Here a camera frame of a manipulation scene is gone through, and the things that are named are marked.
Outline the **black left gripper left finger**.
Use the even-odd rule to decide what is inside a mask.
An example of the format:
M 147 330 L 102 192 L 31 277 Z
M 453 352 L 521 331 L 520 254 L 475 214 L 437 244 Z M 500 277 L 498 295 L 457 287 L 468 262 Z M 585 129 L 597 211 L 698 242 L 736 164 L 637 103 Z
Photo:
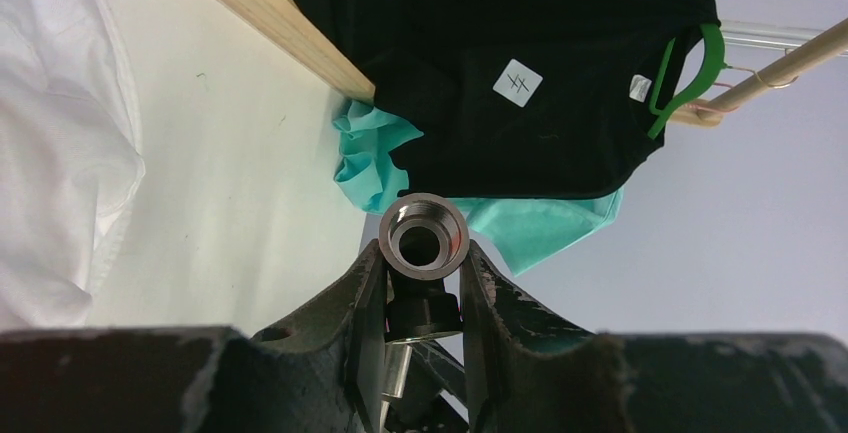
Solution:
M 386 270 L 376 242 L 253 336 L 229 326 L 1 337 L 5 432 L 376 432 Z

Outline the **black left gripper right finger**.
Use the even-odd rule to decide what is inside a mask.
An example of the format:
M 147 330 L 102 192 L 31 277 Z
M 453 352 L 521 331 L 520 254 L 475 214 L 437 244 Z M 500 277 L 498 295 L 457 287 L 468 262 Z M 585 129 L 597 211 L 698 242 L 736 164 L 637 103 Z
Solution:
M 808 333 L 592 333 L 472 244 L 460 269 L 474 432 L 843 432 L 847 350 Z

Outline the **silver angle valve fitting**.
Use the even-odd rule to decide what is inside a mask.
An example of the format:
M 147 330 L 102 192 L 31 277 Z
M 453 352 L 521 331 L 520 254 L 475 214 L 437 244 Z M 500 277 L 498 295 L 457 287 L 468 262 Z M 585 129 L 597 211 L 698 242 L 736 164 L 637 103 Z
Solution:
M 433 194 L 403 196 L 384 213 L 378 243 L 392 290 L 386 341 L 414 343 L 460 333 L 459 300 L 444 283 L 470 249 L 469 229 L 457 207 Z

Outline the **black t-shirt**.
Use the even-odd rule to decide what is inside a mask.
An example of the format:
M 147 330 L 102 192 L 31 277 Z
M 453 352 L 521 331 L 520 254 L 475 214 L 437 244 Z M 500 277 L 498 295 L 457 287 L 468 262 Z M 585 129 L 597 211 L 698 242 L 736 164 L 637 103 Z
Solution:
M 715 0 L 292 0 L 419 137 L 408 191 L 590 199 L 664 145 Z

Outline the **white bucket hat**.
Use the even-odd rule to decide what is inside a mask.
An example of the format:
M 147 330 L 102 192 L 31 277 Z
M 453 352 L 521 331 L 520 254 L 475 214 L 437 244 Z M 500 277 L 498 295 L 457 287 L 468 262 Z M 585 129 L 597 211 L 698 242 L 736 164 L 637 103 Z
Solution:
M 1 0 L 1 327 L 80 326 L 145 174 L 106 0 Z

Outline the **pink hanger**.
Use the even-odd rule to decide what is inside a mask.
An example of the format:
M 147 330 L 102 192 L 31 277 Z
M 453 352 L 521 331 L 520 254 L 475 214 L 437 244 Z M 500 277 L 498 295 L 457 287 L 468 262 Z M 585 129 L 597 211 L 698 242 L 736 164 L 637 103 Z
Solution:
M 726 69 L 747 72 L 749 73 L 749 77 L 736 85 L 714 82 L 714 86 L 726 87 L 727 91 L 712 100 L 702 101 L 701 99 L 696 99 L 691 102 L 688 102 L 684 106 L 680 107 L 676 111 L 676 114 L 691 113 L 698 116 L 699 118 L 704 119 L 707 118 L 707 114 L 725 115 L 727 113 L 735 111 L 743 103 L 753 99 L 754 97 L 760 95 L 765 91 L 785 89 L 799 79 L 799 75 L 796 74 L 789 80 L 778 83 L 767 81 L 762 75 L 764 70 L 757 71 L 747 67 L 737 67 L 731 65 L 727 65 Z M 730 99 L 728 100 L 728 102 L 731 103 L 730 107 L 717 108 L 715 106 L 712 106 L 712 103 L 714 103 L 715 101 L 721 103 L 721 97 L 727 95 L 730 95 Z

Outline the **wooden clothes rack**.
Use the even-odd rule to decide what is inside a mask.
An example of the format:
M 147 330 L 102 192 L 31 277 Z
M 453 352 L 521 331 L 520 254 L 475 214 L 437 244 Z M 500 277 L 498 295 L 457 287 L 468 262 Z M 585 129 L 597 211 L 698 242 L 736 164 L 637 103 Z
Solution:
M 298 11 L 292 0 L 218 1 L 330 87 L 347 97 L 371 101 L 372 83 Z M 822 32 L 727 21 L 723 34 L 729 45 L 783 51 L 783 57 L 761 69 L 767 81 L 778 83 L 796 74 L 800 77 L 832 58 L 847 54 L 845 21 Z M 729 99 L 730 95 L 721 97 L 722 102 L 715 101 L 712 106 L 730 107 Z M 707 114 L 704 119 L 691 113 L 675 112 L 671 119 L 675 123 L 711 128 L 720 124 L 725 115 Z

